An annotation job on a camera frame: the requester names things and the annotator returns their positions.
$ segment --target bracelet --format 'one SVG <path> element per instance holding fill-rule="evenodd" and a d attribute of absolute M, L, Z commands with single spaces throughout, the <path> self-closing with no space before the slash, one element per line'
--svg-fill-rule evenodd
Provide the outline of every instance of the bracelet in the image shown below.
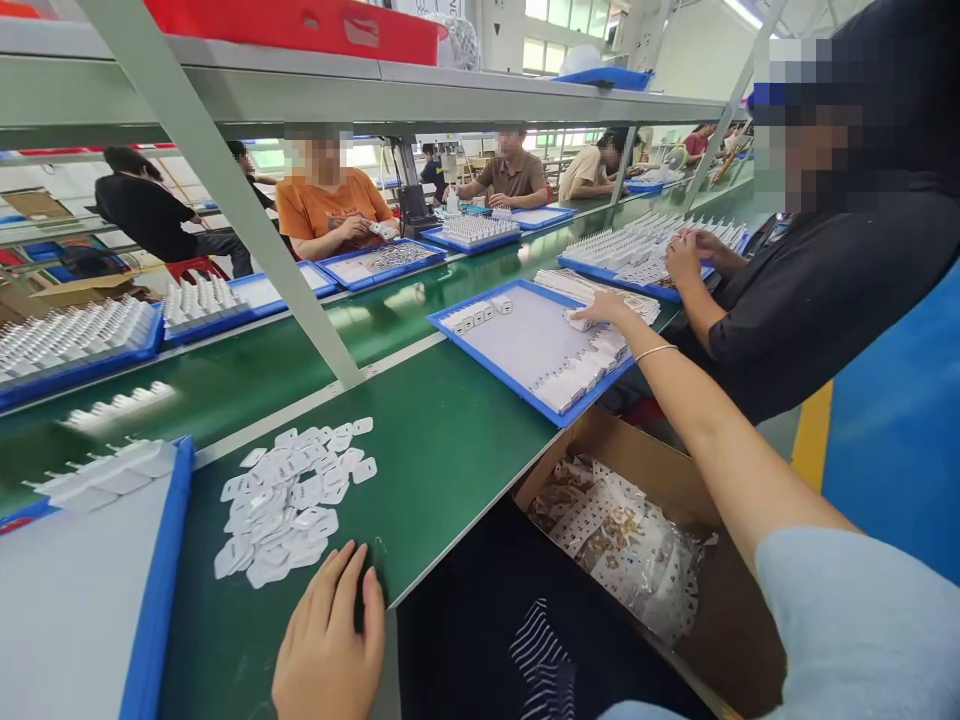
<path fill-rule="evenodd" d="M 647 355 L 652 355 L 655 352 L 660 350 L 676 350 L 676 345 L 661 345 L 660 347 L 653 348 L 653 350 L 647 350 L 645 353 L 640 353 L 640 356 L 637 358 L 637 362 L 643 360 Z"/>

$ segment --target black hair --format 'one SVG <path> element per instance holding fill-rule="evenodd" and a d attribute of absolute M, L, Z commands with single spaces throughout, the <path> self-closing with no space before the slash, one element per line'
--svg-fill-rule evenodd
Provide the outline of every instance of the black hair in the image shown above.
<path fill-rule="evenodd" d="M 607 128 L 603 135 L 597 140 L 598 148 L 605 148 L 610 143 L 613 143 L 614 149 L 616 149 L 619 155 L 623 155 L 623 149 L 627 144 L 627 134 L 630 132 L 630 128 Z M 637 145 L 640 142 L 639 135 L 634 138 L 633 144 Z"/>
<path fill-rule="evenodd" d="M 227 147 L 230 148 L 234 160 L 247 156 L 247 146 L 240 140 L 227 140 Z"/>
<path fill-rule="evenodd" d="M 139 175 L 145 170 L 147 175 L 157 182 L 163 180 L 163 175 L 152 162 L 126 145 L 108 147 L 103 151 L 103 159 L 115 173 L 127 172 L 131 175 Z"/>

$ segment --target orange t-shirt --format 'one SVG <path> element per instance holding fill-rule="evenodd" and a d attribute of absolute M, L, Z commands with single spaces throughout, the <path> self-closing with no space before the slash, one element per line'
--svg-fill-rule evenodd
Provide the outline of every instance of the orange t-shirt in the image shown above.
<path fill-rule="evenodd" d="M 336 192 L 310 185 L 302 177 L 287 178 L 276 191 L 280 233 L 298 240 L 323 237 L 350 215 L 382 222 L 393 217 L 386 201 L 370 177 L 362 170 L 349 168 L 346 182 Z M 377 235 L 354 238 L 341 243 L 333 255 L 353 252 L 380 242 Z"/>

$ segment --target red stool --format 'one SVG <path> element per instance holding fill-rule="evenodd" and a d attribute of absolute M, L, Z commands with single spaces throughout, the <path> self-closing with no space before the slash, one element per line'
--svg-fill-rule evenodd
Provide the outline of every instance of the red stool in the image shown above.
<path fill-rule="evenodd" d="M 210 275 L 217 275 L 224 280 L 230 279 L 230 276 L 223 271 L 223 268 L 217 265 L 207 255 L 190 258 L 189 260 L 183 260 L 178 263 L 165 263 L 165 265 L 167 266 L 167 272 L 173 275 L 173 279 L 177 281 L 178 285 L 182 284 L 183 280 L 186 280 L 191 285 L 197 284 L 197 281 L 194 280 L 190 274 L 191 270 L 200 273 L 200 276 L 204 280 L 209 280 Z"/>

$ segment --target red crate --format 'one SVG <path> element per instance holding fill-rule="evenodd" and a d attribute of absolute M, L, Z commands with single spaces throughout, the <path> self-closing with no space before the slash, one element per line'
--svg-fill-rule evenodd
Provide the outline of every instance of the red crate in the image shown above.
<path fill-rule="evenodd" d="M 160 29 L 246 45 L 437 64 L 437 23 L 354 0 L 144 0 Z"/>

